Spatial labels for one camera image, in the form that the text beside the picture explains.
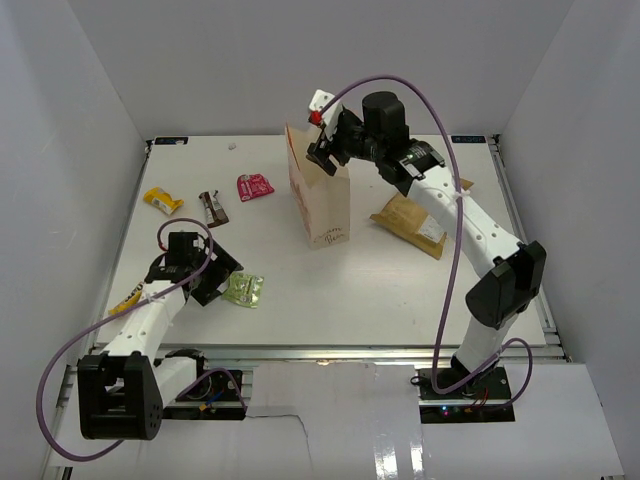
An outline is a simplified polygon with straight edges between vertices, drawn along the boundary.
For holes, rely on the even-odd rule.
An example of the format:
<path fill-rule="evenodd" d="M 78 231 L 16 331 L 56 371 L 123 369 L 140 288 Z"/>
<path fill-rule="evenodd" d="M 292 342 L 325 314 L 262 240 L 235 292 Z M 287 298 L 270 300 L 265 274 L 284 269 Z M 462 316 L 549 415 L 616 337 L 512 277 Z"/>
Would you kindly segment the brown chocolate bar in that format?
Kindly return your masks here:
<path fill-rule="evenodd" d="M 215 228 L 229 222 L 229 217 L 218 200 L 218 190 L 204 191 L 199 194 L 206 217 L 206 225 Z"/>

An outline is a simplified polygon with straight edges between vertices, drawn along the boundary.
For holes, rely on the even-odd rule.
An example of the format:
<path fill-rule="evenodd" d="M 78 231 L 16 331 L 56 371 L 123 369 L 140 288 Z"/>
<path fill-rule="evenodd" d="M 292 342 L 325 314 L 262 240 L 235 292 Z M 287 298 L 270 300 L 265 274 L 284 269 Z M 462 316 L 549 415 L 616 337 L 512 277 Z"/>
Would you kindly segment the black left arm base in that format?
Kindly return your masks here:
<path fill-rule="evenodd" d="M 214 372 L 166 407 L 163 419 L 241 421 L 245 418 L 245 409 L 240 401 L 246 398 L 243 381 L 244 373 L 238 369 L 231 369 L 228 373 Z"/>

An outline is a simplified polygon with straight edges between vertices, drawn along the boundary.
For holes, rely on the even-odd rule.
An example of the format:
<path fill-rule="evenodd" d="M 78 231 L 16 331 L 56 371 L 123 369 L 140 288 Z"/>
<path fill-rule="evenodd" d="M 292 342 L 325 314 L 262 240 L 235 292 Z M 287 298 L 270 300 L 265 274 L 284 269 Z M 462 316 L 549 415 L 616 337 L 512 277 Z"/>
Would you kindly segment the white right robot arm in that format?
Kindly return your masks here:
<path fill-rule="evenodd" d="M 465 296 L 471 319 L 449 368 L 432 373 L 430 387 L 475 398 L 486 389 L 485 371 L 497 363 L 511 326 L 539 293 L 546 251 L 503 229 L 462 192 L 453 159 L 410 136 L 404 105 L 394 93 L 369 94 L 362 109 L 357 116 L 333 94 L 316 91 L 309 121 L 319 134 L 307 157 L 330 176 L 352 159 L 373 163 L 387 183 L 453 237 L 456 254 L 467 257 L 478 277 Z"/>

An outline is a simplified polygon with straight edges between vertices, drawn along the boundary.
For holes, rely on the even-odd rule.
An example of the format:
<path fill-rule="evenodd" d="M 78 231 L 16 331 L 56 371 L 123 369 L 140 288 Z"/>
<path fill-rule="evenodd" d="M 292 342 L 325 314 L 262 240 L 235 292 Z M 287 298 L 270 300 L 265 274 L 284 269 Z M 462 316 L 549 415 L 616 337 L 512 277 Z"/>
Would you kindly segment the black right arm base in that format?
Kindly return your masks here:
<path fill-rule="evenodd" d="M 506 370 L 497 367 L 491 373 L 462 389 L 440 395 L 430 386 L 430 369 L 420 369 L 410 379 L 418 388 L 420 419 L 423 425 L 471 423 L 512 423 L 515 413 Z"/>

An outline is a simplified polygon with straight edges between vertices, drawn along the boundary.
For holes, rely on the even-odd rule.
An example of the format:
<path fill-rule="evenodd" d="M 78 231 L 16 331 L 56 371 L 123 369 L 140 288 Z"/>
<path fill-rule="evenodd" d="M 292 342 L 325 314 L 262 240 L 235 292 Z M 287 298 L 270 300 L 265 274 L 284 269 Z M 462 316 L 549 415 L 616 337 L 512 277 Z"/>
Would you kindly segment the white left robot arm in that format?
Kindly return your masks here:
<path fill-rule="evenodd" d="M 78 364 L 80 430 L 84 438 L 151 440 L 163 410 L 184 393 L 199 399 L 211 374 L 195 350 L 156 354 L 174 318 L 193 299 L 206 306 L 242 265 L 217 242 L 195 232 L 172 232 L 165 253 L 150 265 L 141 297 L 114 339 Z"/>

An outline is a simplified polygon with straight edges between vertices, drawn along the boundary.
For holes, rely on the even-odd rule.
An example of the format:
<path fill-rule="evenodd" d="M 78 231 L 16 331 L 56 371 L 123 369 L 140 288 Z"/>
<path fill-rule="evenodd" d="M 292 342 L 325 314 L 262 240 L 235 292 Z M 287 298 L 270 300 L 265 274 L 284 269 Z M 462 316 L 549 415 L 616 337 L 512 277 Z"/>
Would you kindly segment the green snack packet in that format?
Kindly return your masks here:
<path fill-rule="evenodd" d="M 222 297 L 238 306 L 257 308 L 263 285 L 264 278 L 262 276 L 234 272 L 229 277 L 228 288 Z"/>

